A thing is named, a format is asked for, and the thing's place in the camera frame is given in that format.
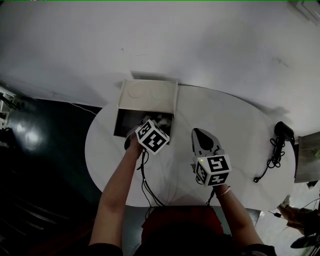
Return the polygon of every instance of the cardboard box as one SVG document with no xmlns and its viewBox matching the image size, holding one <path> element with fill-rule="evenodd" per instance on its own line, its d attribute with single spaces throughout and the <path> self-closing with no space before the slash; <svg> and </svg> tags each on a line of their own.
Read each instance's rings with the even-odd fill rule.
<svg viewBox="0 0 320 256">
<path fill-rule="evenodd" d="M 160 127 L 171 135 L 176 113 L 178 82 L 158 80 L 124 80 L 118 102 L 118 114 L 114 127 L 115 136 L 126 137 L 127 133 L 145 116 L 156 120 L 166 118 L 169 127 Z"/>
</svg>

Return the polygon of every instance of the wire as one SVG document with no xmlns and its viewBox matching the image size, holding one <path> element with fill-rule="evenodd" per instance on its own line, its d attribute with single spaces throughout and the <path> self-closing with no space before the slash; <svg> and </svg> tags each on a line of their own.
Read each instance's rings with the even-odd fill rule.
<svg viewBox="0 0 320 256">
<path fill-rule="evenodd" d="M 281 151 L 280 155 L 278 157 L 276 157 L 276 150 L 277 150 L 277 145 L 279 143 L 279 137 L 277 137 L 276 139 L 271 138 L 270 143 L 273 145 L 272 157 L 266 162 L 266 168 L 264 170 L 264 173 L 260 177 L 255 177 L 253 179 L 253 181 L 255 183 L 258 183 L 263 178 L 263 176 L 265 176 L 268 169 L 272 169 L 275 167 L 279 168 L 281 166 L 281 164 L 280 164 L 281 157 L 283 157 L 285 155 L 285 152 Z"/>
<path fill-rule="evenodd" d="M 215 195 L 215 187 L 213 186 L 213 187 L 212 187 L 211 194 L 210 194 L 210 197 L 209 197 L 208 201 L 206 202 L 206 205 L 207 205 L 207 206 L 210 206 L 210 201 L 211 201 L 211 199 L 214 197 L 214 195 Z"/>
<path fill-rule="evenodd" d="M 304 207 L 302 207 L 302 208 L 307 207 L 307 206 L 308 206 L 308 205 L 310 205 L 312 202 L 317 201 L 317 200 L 319 200 L 319 199 L 320 199 L 320 198 L 318 198 L 318 199 L 315 199 L 315 200 L 311 201 L 310 203 L 308 203 L 306 206 L 304 206 Z"/>
<path fill-rule="evenodd" d="M 199 179 L 199 177 L 198 176 L 195 176 L 195 181 L 196 181 L 196 183 L 198 183 L 198 184 L 200 184 L 200 185 L 203 185 L 202 183 L 200 183 L 199 181 L 200 181 L 200 179 Z"/>
<path fill-rule="evenodd" d="M 147 195 L 146 195 L 146 193 L 145 193 L 145 191 L 144 191 L 144 189 L 143 189 L 143 186 L 144 186 L 145 190 L 152 196 L 152 198 L 153 198 L 153 200 L 154 200 L 154 202 L 156 203 L 157 206 L 165 206 L 165 205 L 155 196 L 155 194 L 152 192 L 152 190 L 150 189 L 150 187 L 149 187 L 149 185 L 148 185 L 148 183 L 147 183 L 146 176 L 145 176 L 145 167 L 144 167 L 144 165 L 145 165 L 144 160 L 145 160 L 145 155 L 146 155 L 146 154 L 148 155 L 148 158 L 147 158 L 147 160 L 146 160 L 145 162 L 147 162 L 148 159 L 149 159 L 149 153 L 148 153 L 145 149 L 143 149 L 143 151 L 142 151 L 142 158 L 141 158 L 141 164 L 140 164 L 140 167 L 137 169 L 137 170 L 140 170 L 140 169 L 141 169 L 141 174 L 142 174 L 141 189 L 142 189 L 142 191 L 143 191 L 143 193 L 144 193 L 145 198 L 146 198 L 146 199 L 148 200 L 148 202 L 149 202 L 150 208 L 151 208 L 152 206 L 151 206 L 151 203 L 150 203 L 150 201 L 149 201 L 149 199 L 148 199 L 148 197 L 147 197 Z"/>
<path fill-rule="evenodd" d="M 149 160 L 149 152 L 148 151 L 145 151 L 145 153 L 147 154 L 147 159 L 146 159 L 146 161 L 144 162 L 144 165 L 148 162 L 148 160 Z"/>
<path fill-rule="evenodd" d="M 83 108 L 83 107 L 81 107 L 81 106 L 78 106 L 78 105 L 76 105 L 76 104 L 73 104 L 73 103 L 71 103 L 71 102 L 68 102 L 69 104 L 71 104 L 71 105 L 74 105 L 74 106 L 76 106 L 76 107 L 78 107 L 78 108 L 80 108 L 80 109 L 83 109 L 83 110 L 85 110 L 85 111 L 89 111 L 89 112 L 91 112 L 92 114 L 94 114 L 94 115 L 98 115 L 97 113 L 94 113 L 94 112 L 92 112 L 91 110 L 89 110 L 89 109 L 85 109 L 85 108 Z"/>
<path fill-rule="evenodd" d="M 286 218 L 284 218 L 284 217 L 281 217 L 282 215 L 280 214 L 280 213 L 278 213 L 278 212 L 276 212 L 276 213 L 273 213 L 273 212 L 271 212 L 271 211 L 269 211 L 268 210 L 268 212 L 269 213 L 271 213 L 271 214 L 273 214 L 275 217 L 277 217 L 277 218 L 281 218 L 281 219 L 284 219 L 284 220 L 286 220 L 287 221 L 287 219 Z"/>
<path fill-rule="evenodd" d="M 149 209 L 146 211 L 144 219 L 147 220 L 147 218 L 150 216 L 151 213 L 151 209 L 153 209 L 154 207 L 150 206 Z"/>
</svg>

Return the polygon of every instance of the wrist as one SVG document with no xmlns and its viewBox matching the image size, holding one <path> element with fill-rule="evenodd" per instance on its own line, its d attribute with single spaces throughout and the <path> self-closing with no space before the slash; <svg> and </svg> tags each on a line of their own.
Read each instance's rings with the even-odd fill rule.
<svg viewBox="0 0 320 256">
<path fill-rule="evenodd" d="M 140 149 L 139 147 L 130 146 L 125 153 L 138 158 L 141 152 L 142 152 L 142 149 Z"/>
<path fill-rule="evenodd" d="M 222 184 L 222 185 L 216 186 L 214 189 L 216 196 L 218 197 L 218 196 L 222 195 L 225 191 L 227 191 L 228 188 L 229 188 L 229 186 L 227 184 Z"/>
</svg>

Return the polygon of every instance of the black cable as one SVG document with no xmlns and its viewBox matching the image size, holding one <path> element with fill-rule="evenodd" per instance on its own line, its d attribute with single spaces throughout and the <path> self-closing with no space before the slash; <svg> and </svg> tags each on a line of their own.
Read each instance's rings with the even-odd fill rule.
<svg viewBox="0 0 320 256">
<path fill-rule="evenodd" d="M 208 202 L 206 202 L 206 205 L 207 205 L 207 206 L 210 206 L 210 201 L 211 201 L 211 199 L 214 197 L 214 195 L 215 195 L 215 187 L 213 186 L 213 187 L 212 187 L 211 194 L 210 194 L 210 197 L 209 197 L 209 199 L 208 199 Z"/>
<path fill-rule="evenodd" d="M 149 160 L 149 152 L 148 151 L 145 151 L 145 153 L 147 154 L 147 159 L 146 159 L 146 161 L 144 162 L 144 165 L 148 162 L 148 160 Z"/>
<path fill-rule="evenodd" d="M 271 211 L 269 211 L 269 210 L 268 210 L 268 212 L 271 213 L 271 214 L 273 214 L 273 215 L 274 215 L 275 217 L 277 217 L 277 218 L 281 218 L 281 219 L 287 220 L 286 218 L 281 217 L 282 215 L 281 215 L 280 213 L 278 213 L 278 212 L 273 213 L 273 212 L 271 212 Z"/>
<path fill-rule="evenodd" d="M 151 209 L 153 209 L 154 207 L 150 206 L 149 209 L 146 211 L 144 219 L 147 220 L 147 218 L 150 216 L 151 213 Z"/>
<path fill-rule="evenodd" d="M 312 202 L 317 201 L 317 200 L 319 200 L 319 199 L 320 199 L 320 198 L 318 198 L 318 199 L 315 199 L 315 200 L 311 201 L 310 203 L 308 203 L 306 206 L 304 206 L 304 207 L 302 207 L 302 208 L 307 207 L 307 206 L 308 206 L 308 205 L 310 205 Z"/>
<path fill-rule="evenodd" d="M 148 155 L 148 158 L 147 158 L 147 160 L 144 162 L 144 160 L 145 160 L 145 155 L 146 155 L 146 154 Z M 144 168 L 144 165 L 145 165 L 145 163 L 146 163 L 148 160 L 149 160 L 149 153 L 148 153 L 145 149 L 143 149 L 143 151 L 142 151 L 142 157 L 141 157 L 141 165 L 140 165 L 140 167 L 137 169 L 137 170 L 141 169 L 141 175 L 142 175 L 141 188 L 142 188 L 142 191 L 143 191 L 146 199 L 148 200 L 150 207 L 151 207 L 151 203 L 150 203 L 150 201 L 149 201 L 146 193 L 145 193 L 144 190 L 143 190 L 143 186 L 144 186 L 144 188 L 146 189 L 146 191 L 152 196 L 154 202 L 155 202 L 158 206 L 165 206 L 165 205 L 155 196 L 155 194 L 152 192 L 152 190 L 150 189 L 150 187 L 149 187 L 149 185 L 148 185 L 148 183 L 147 183 L 146 176 L 145 176 L 145 168 Z"/>
<path fill-rule="evenodd" d="M 155 196 L 155 194 L 151 191 L 151 189 L 150 189 L 147 181 L 144 180 L 143 183 L 144 183 L 144 187 L 145 187 L 146 191 L 148 191 L 149 194 L 152 196 L 154 202 L 155 202 L 158 206 L 165 206 L 165 205 Z"/>
<path fill-rule="evenodd" d="M 203 185 L 202 183 L 200 183 L 199 181 L 200 181 L 200 179 L 199 179 L 199 177 L 198 176 L 195 176 L 195 181 L 196 181 L 196 183 L 198 183 L 198 184 L 200 184 L 200 185 Z"/>
<path fill-rule="evenodd" d="M 277 147 L 280 147 L 280 145 L 278 145 L 279 137 L 277 137 L 276 139 L 271 138 L 270 139 L 270 143 L 273 145 L 272 157 L 266 162 L 266 168 L 264 170 L 264 173 L 260 177 L 255 177 L 253 179 L 253 181 L 255 183 L 258 183 L 263 178 L 263 176 L 265 176 L 265 174 L 266 174 L 268 169 L 272 169 L 272 168 L 275 168 L 275 167 L 279 168 L 281 166 L 281 164 L 280 164 L 281 157 L 283 157 L 285 155 L 285 152 L 281 151 L 280 155 L 276 156 Z"/>
<path fill-rule="evenodd" d="M 144 191 L 144 181 L 142 180 L 142 183 L 141 183 L 141 190 L 142 190 L 142 192 L 144 193 L 144 196 L 145 196 L 145 198 L 148 200 L 148 202 L 149 202 L 149 205 L 150 205 L 150 207 L 151 207 L 151 203 L 150 203 L 150 201 L 149 201 L 149 199 L 148 199 L 148 197 L 147 197 L 147 195 L 146 195 L 146 193 L 145 193 L 145 191 Z"/>
</svg>

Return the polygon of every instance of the box lid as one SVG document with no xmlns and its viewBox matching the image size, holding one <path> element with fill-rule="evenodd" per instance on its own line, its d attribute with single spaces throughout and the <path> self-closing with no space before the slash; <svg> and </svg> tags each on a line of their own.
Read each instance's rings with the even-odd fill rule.
<svg viewBox="0 0 320 256">
<path fill-rule="evenodd" d="M 124 80 L 119 109 L 176 113 L 178 82 L 158 80 Z"/>
</svg>

